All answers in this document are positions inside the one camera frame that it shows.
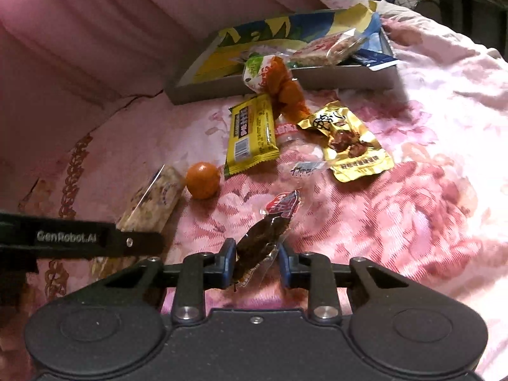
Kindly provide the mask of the dark brown snack packet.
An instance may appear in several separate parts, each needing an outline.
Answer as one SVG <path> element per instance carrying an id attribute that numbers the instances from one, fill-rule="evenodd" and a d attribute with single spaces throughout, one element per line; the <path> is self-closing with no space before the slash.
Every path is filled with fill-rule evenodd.
<path id="1" fill-rule="evenodd" d="M 277 258 L 290 221 L 300 206 L 300 191 L 278 194 L 236 245 L 232 272 L 235 288 L 245 288 L 253 279 L 261 281 Z"/>

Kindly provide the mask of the gold snack packet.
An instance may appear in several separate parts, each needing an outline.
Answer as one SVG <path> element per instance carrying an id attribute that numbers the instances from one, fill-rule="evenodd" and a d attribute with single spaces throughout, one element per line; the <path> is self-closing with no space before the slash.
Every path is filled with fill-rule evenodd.
<path id="1" fill-rule="evenodd" d="M 298 123 L 326 137 L 324 161 L 339 182 L 379 175 L 394 167 L 390 154 L 366 125 L 341 102 L 329 102 Z"/>

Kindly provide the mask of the clear nougat bar packet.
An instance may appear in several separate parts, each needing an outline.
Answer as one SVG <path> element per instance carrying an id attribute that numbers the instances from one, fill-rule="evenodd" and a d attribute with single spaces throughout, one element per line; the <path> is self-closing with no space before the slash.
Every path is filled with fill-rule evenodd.
<path id="1" fill-rule="evenodd" d="M 116 227 L 122 232 L 161 233 L 183 190 L 184 177 L 181 172 L 169 164 L 163 165 L 153 179 L 132 197 L 129 206 L 116 222 Z M 95 258 L 90 267 L 91 279 L 106 278 L 147 257 L 148 255 Z"/>

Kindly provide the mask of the small orange fruit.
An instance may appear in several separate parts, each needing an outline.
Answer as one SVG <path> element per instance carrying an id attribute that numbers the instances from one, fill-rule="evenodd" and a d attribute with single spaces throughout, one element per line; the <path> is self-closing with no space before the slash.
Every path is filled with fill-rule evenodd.
<path id="1" fill-rule="evenodd" d="M 188 169 L 185 183 L 194 199 L 212 198 L 220 188 L 220 170 L 214 164 L 199 162 Z"/>

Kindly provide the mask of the clear white snack packet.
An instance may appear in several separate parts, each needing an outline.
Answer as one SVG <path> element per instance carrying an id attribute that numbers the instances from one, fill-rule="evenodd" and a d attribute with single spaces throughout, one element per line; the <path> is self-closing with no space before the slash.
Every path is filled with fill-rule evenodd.
<path id="1" fill-rule="evenodd" d="M 318 181 L 326 170 L 324 153 L 312 136 L 282 114 L 275 120 L 278 180 L 293 188 L 302 188 Z"/>

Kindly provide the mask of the pink floral bedsheet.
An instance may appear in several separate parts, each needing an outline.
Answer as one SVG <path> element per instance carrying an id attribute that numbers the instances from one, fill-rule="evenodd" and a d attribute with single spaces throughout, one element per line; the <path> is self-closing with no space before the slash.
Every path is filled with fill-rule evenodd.
<path id="1" fill-rule="evenodd" d="M 497 52 L 408 10 L 384 27 L 401 85 L 386 92 L 310 92 L 313 109 L 339 101 L 390 153 L 376 176 L 305 180 L 288 239 L 345 263 L 362 256 L 476 310 L 489 341 L 478 365 L 507 377 L 507 63 Z M 1 208 L 35 216 L 116 221 L 164 163 L 222 165 L 236 98 L 172 105 L 137 100 L 79 129 L 23 185 L 1 165 Z"/>

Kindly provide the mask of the yellow snack bar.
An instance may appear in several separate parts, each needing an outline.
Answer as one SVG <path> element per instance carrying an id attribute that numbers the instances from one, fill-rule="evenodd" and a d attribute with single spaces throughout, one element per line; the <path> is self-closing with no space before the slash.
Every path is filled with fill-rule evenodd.
<path id="1" fill-rule="evenodd" d="M 232 108 L 224 176 L 279 158 L 271 98 L 259 95 Z"/>

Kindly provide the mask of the orange green snack packet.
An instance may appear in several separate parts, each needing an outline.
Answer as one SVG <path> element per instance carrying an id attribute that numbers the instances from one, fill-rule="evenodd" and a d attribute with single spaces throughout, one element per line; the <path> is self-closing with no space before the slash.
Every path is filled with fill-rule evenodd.
<path id="1" fill-rule="evenodd" d="M 311 114 L 300 83 L 279 55 L 249 57 L 244 64 L 243 81 L 255 93 L 270 98 L 275 120 L 282 114 L 297 124 Z"/>

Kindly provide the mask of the colourful grey tray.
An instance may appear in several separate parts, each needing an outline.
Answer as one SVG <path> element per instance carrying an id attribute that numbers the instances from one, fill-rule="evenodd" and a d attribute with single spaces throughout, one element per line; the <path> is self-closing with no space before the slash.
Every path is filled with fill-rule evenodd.
<path id="1" fill-rule="evenodd" d="M 398 63 L 375 5 L 319 10 L 212 33 L 187 55 L 165 92 L 175 104 L 299 90 L 388 89 Z"/>

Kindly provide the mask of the peanut brittle packet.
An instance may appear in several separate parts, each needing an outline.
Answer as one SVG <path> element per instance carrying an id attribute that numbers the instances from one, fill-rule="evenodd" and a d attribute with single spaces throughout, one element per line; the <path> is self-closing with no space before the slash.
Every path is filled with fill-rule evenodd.
<path id="1" fill-rule="evenodd" d="M 367 40 L 356 29 L 348 29 L 313 40 L 290 56 L 298 66 L 334 66 L 356 52 Z"/>

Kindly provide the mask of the blue snack packet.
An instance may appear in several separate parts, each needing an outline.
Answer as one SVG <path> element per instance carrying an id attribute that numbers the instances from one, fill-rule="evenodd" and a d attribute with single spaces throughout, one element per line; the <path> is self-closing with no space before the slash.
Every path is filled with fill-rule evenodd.
<path id="1" fill-rule="evenodd" d="M 398 62 L 381 32 L 370 35 L 363 45 L 351 55 L 351 60 L 372 71 L 387 69 L 395 66 Z"/>

